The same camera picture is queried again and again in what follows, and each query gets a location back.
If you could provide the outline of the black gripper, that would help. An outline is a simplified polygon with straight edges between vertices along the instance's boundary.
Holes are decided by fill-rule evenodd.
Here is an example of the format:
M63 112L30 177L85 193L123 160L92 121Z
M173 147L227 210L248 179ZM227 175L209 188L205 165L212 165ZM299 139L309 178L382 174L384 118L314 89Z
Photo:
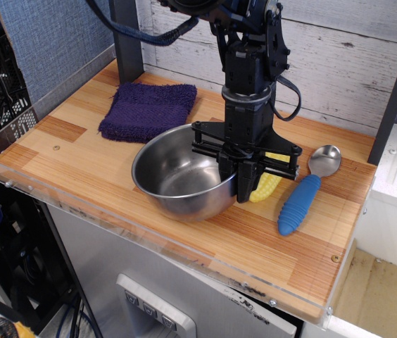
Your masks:
M266 87L258 94L238 94L222 88L225 116L222 122L195 122L192 150L215 158L222 181L237 176L237 202L250 199L260 176L271 173L290 180L298 177L302 149L280 137L273 129L273 91ZM268 158L265 153L290 156L288 162Z

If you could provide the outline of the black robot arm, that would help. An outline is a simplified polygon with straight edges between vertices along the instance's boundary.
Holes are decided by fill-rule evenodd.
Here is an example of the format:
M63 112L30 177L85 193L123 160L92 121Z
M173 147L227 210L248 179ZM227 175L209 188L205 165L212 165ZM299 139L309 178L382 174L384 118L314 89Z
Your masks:
M277 84L297 90L282 77L290 50L282 36L278 1L162 1L171 11L203 19L218 42L225 84L223 122L195 122L192 149L218 162L222 179L235 176L237 201L245 203L260 176L294 180L301 147L273 129Z

